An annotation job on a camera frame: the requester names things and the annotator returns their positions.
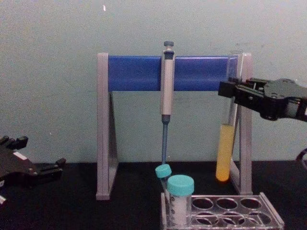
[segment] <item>yellow liquid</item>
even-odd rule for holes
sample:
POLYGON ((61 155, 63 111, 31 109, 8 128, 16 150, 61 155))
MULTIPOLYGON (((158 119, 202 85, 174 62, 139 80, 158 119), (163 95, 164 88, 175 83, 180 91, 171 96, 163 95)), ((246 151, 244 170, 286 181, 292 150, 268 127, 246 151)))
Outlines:
POLYGON ((225 182, 229 179, 230 161, 234 146, 235 127, 221 125, 220 142, 217 153, 216 178, 225 182))

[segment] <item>teal cap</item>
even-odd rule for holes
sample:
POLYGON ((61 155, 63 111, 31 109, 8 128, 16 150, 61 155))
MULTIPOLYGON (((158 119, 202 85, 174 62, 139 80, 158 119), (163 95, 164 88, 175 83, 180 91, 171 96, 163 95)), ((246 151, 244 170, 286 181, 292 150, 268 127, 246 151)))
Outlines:
POLYGON ((171 176, 167 180, 167 190, 175 196, 188 196, 194 192, 194 180, 186 175, 171 176))
POLYGON ((164 178, 172 174, 171 167, 168 164, 161 164, 155 169, 158 178, 164 178))

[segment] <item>black table surface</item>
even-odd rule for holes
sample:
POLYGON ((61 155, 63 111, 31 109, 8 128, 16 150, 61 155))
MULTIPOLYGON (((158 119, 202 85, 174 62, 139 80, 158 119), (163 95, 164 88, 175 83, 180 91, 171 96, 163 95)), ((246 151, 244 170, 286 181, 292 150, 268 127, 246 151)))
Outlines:
MULTIPOLYGON (((158 230, 159 163, 120 163, 111 200, 96 201, 96 164, 65 167, 61 180, 34 188, 6 187, 0 230, 158 230)), ((215 162, 171 162, 174 174, 194 178, 195 193, 236 195, 215 179, 215 162)), ((253 162, 253 192, 264 192, 286 230, 307 230, 307 172, 295 161, 253 162)))

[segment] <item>wall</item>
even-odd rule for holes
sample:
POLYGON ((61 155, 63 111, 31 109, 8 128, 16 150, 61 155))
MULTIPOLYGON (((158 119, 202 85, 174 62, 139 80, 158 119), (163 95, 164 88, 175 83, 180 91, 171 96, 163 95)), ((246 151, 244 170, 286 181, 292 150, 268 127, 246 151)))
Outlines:
MULTIPOLYGON (((254 77, 307 86, 307 2, 3 0, 0 2, 1 135, 27 135, 34 162, 96 160, 96 54, 253 53, 254 77)), ((159 161, 159 92, 114 93, 120 161, 159 161)), ((215 160, 224 99, 175 93, 169 160, 215 160)), ((293 160, 307 123, 253 114, 253 159, 293 160)))

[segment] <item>gray stand leg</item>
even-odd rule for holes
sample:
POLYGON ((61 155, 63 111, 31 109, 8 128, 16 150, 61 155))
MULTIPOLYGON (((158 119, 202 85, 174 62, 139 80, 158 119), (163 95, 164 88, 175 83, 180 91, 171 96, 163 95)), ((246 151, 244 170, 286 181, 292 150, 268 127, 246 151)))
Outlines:
MULTIPOLYGON (((243 55, 242 64, 242 80, 252 78, 252 60, 251 54, 243 55)), ((252 130, 252 111, 238 106, 237 118, 239 119, 239 151, 240 151, 240 166, 235 165, 231 160, 230 176, 231 181, 240 195, 252 195, 251 188, 251 130, 252 130)))
POLYGON ((108 53, 97 55, 97 200, 109 200, 118 167, 108 53))

